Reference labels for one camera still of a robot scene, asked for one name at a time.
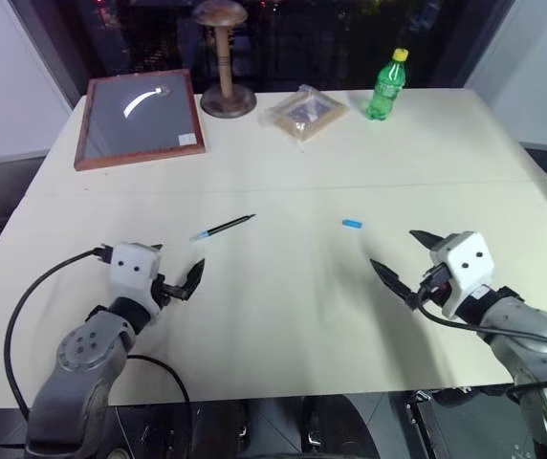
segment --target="white wall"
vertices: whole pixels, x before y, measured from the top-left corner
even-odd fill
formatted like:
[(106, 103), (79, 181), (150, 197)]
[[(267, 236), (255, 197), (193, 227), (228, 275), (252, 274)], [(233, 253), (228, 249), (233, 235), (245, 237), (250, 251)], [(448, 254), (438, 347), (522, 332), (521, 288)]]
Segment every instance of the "white wall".
[(547, 149), (547, 0), (515, 0), (466, 86), (519, 142)]
[(48, 150), (70, 108), (7, 0), (0, 0), (0, 161)]

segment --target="white sticker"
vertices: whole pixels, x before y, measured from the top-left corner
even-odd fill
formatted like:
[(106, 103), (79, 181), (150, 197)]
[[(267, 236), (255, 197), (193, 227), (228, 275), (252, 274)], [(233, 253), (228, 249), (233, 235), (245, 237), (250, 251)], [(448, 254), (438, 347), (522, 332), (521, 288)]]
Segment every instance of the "white sticker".
[(471, 296), (473, 296), (475, 299), (480, 299), (482, 296), (488, 293), (490, 289), (486, 287), (485, 285), (480, 285), (477, 289), (475, 289)]
[(182, 134), (178, 136), (178, 143), (180, 146), (194, 145), (197, 143), (197, 139), (195, 138), (195, 134), (191, 132), (190, 134)]

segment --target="bottle label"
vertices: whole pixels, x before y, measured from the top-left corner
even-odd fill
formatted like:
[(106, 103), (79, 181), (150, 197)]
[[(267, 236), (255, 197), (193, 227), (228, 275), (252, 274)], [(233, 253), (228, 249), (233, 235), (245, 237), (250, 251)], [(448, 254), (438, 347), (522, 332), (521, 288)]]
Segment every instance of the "bottle label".
[(380, 83), (376, 85), (376, 93), (383, 98), (397, 98), (401, 88), (392, 84)]

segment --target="wooden stand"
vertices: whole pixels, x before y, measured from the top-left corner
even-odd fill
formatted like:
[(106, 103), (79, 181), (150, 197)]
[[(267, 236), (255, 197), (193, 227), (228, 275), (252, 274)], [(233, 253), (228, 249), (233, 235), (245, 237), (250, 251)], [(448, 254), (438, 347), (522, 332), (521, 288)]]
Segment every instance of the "wooden stand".
[(218, 55), (220, 85), (209, 88), (201, 98), (201, 108), (217, 118), (238, 118), (256, 105), (254, 92), (233, 84), (229, 49), (229, 30), (246, 20), (244, 8), (231, 0), (207, 0), (193, 10), (193, 20), (202, 26), (213, 27)]

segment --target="plastic bag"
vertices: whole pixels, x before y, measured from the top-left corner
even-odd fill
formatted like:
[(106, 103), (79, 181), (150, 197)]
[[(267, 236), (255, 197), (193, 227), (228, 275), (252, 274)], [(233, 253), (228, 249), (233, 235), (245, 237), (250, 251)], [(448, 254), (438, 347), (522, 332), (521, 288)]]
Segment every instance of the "plastic bag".
[(268, 109), (261, 122), (274, 124), (294, 138), (307, 141), (347, 110), (343, 103), (302, 84), (296, 93)]

